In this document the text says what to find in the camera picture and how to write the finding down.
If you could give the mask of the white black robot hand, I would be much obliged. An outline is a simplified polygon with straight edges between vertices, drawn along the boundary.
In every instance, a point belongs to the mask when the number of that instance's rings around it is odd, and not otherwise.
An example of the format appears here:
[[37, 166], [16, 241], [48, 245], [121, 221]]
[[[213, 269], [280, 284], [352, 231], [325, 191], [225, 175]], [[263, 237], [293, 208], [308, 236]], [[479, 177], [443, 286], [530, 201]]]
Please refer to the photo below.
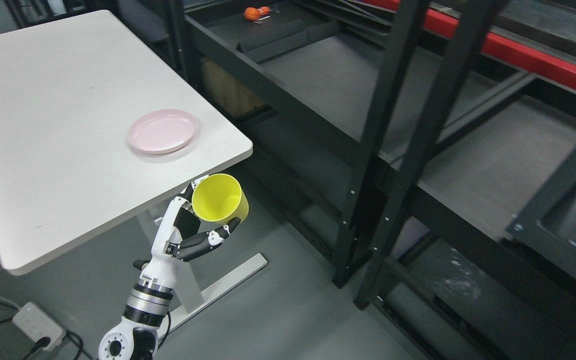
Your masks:
[[151, 259], [142, 262], [137, 283], [151, 289], [176, 285], [178, 265], [190, 262], [219, 248], [242, 223], [234, 218], [226, 224], [200, 219], [194, 212], [192, 196], [210, 175], [190, 182], [169, 203], [155, 235]]

